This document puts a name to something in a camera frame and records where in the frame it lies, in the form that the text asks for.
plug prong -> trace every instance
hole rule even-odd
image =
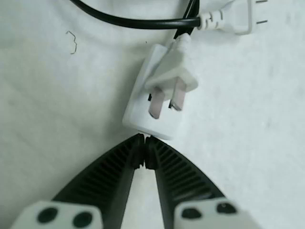
[[[256,24],[262,24],[262,23],[266,23],[266,22],[268,22],[268,20],[258,21]]]
[[[148,110],[149,114],[155,119],[159,119],[160,117],[164,98],[165,98],[164,92],[160,88],[155,87],[152,93],[151,104]]]
[[[183,108],[185,92],[186,92],[186,84],[183,82],[181,78],[177,77],[177,81],[173,91],[173,96],[170,103],[172,107],[177,111],[181,111]]]

white power plug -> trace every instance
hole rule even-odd
[[[267,20],[257,19],[257,8],[268,0],[233,0],[223,8],[199,14],[199,30],[223,30],[225,32],[245,35],[252,33],[257,24]]]
[[[165,140],[174,137],[184,96],[198,86],[186,55],[190,42],[190,36],[183,34],[170,48],[152,47],[132,90],[122,121],[125,126]]]
[[[151,106],[151,94],[144,87],[146,80],[153,74],[167,52],[168,48],[159,44],[154,45],[150,50],[134,84],[122,122],[127,127],[170,140],[177,131],[182,113],[169,108],[169,101],[163,101],[162,115],[159,119],[153,118],[148,112]]]

white plug adapter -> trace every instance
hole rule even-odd
[[[170,48],[152,47],[132,90],[122,121],[125,126],[165,140],[174,137],[184,96],[198,86],[186,55],[190,41],[190,36],[183,34]]]
[[[252,33],[257,24],[268,22],[257,19],[257,8],[268,0],[233,0],[219,10],[199,14],[199,30],[223,30],[237,35]]]
[[[174,95],[177,78],[185,84],[185,93],[198,87],[198,82],[192,74],[192,61],[186,54],[190,43],[191,37],[187,33],[173,42],[155,73],[147,79],[145,88],[148,91],[153,93],[155,88],[159,88],[164,92],[164,100],[169,100]]]
[[[155,137],[171,140],[177,132],[182,113],[169,108],[169,101],[163,101],[162,114],[158,119],[153,118],[149,113],[151,95],[144,87],[167,52],[168,48],[159,44],[150,50],[134,84],[122,123]]]

black cable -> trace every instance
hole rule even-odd
[[[70,0],[80,9],[87,14],[108,22],[114,25],[119,25],[134,29],[147,29],[147,30],[166,30],[166,29],[179,29],[179,28],[194,28],[200,26],[200,18],[193,17],[187,19],[169,19],[169,20],[136,20],[112,16],[107,13],[100,12],[94,8],[86,5],[80,0]]]
[[[187,8],[185,10],[185,13],[183,15],[183,18],[192,18],[192,17],[196,17],[199,13],[199,8],[200,8],[200,0],[190,0],[189,4],[187,5]],[[179,37],[180,35],[184,34],[184,33],[188,33],[189,35],[191,35],[191,33],[193,32],[194,28],[181,28],[178,29],[174,39],[176,39],[177,37]]]

cable strain relief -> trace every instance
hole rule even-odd
[[[210,12],[202,12],[198,15],[200,18],[199,30],[217,30],[224,26],[224,12],[215,10]]]
[[[171,51],[179,50],[181,52],[186,52],[192,39],[191,36],[187,33],[184,33],[177,37],[174,44],[172,45]]]

